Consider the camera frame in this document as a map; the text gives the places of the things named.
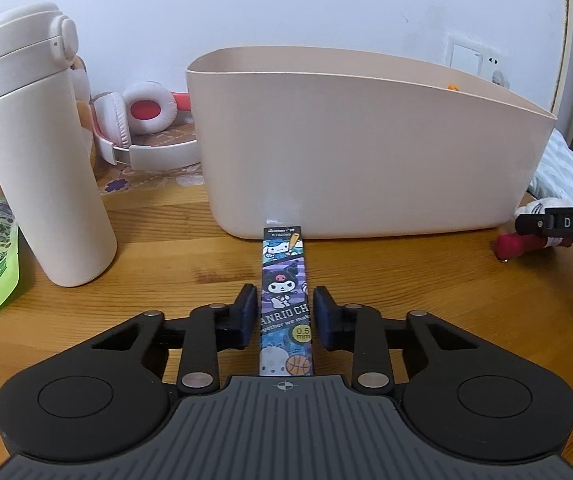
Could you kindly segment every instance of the stuffed animal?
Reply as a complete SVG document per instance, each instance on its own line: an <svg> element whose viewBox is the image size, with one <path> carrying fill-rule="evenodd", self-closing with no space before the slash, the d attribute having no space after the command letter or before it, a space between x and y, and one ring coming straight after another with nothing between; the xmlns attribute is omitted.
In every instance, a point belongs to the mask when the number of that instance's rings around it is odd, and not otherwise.
<svg viewBox="0 0 573 480"><path fill-rule="evenodd" d="M75 103L80 117L80 137L82 142L84 142L84 147L87 150L87 153L89 153L91 167L95 170L96 149L95 142L93 141L93 115L90 109L90 85L84 61L80 57L76 56L69 72L71 75L71 82L73 83ZM0 197L3 196L4 192L0 187Z"/></svg>

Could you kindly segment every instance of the black clamp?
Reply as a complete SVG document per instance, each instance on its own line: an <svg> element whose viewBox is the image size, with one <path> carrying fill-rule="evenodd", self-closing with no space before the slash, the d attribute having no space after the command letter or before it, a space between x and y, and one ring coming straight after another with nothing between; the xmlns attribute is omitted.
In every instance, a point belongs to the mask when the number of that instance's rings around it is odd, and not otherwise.
<svg viewBox="0 0 573 480"><path fill-rule="evenodd" d="M231 304L201 306L185 319L150 310L21 371L0 389L4 444L11 454L52 462L135 446L181 397L220 389L217 353L244 349L257 315L256 287L247 284ZM174 348L183 349L178 379L166 384Z"/></svg>
<svg viewBox="0 0 573 480"><path fill-rule="evenodd" d="M560 453L573 429L573 390L553 372L421 310L382 319L363 304L313 291L318 336L353 352L351 386L388 396L415 431L446 452L490 463ZM389 350L409 381L396 384Z"/></svg>
<svg viewBox="0 0 573 480"><path fill-rule="evenodd" d="M548 207L544 214L522 214L516 218L516 233L543 238L571 238L573 207Z"/></svg>

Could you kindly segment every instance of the light switch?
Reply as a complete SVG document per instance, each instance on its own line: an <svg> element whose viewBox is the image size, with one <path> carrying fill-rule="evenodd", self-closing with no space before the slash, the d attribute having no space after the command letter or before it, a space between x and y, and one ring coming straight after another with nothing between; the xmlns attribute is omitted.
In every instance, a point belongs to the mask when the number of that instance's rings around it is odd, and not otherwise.
<svg viewBox="0 0 573 480"><path fill-rule="evenodd" d="M456 70L461 70L462 72L467 72L472 75L480 75L481 61L482 56L478 51L454 44L453 54L451 55L451 68L455 68Z"/></svg>

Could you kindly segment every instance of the thermos lid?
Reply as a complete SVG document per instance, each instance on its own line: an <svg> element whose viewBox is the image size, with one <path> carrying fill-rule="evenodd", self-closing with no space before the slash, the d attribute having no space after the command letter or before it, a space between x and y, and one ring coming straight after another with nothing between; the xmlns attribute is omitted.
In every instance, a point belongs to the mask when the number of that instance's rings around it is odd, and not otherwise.
<svg viewBox="0 0 573 480"><path fill-rule="evenodd" d="M55 4L0 13L0 97L67 69L77 50L75 23Z"/></svg>

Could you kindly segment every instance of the ridged gray surface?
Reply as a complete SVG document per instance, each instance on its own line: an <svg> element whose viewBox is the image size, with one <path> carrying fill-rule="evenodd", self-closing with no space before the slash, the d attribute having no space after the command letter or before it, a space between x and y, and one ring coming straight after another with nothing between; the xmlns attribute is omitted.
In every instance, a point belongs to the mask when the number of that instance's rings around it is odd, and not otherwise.
<svg viewBox="0 0 573 480"><path fill-rule="evenodd" d="M233 378L181 402L124 455L82 465L15 456L0 468L0 480L140 479L573 480L573 469L555 456L516 466L453 458L420 440L388 399L356 394L339 376Z"/></svg>

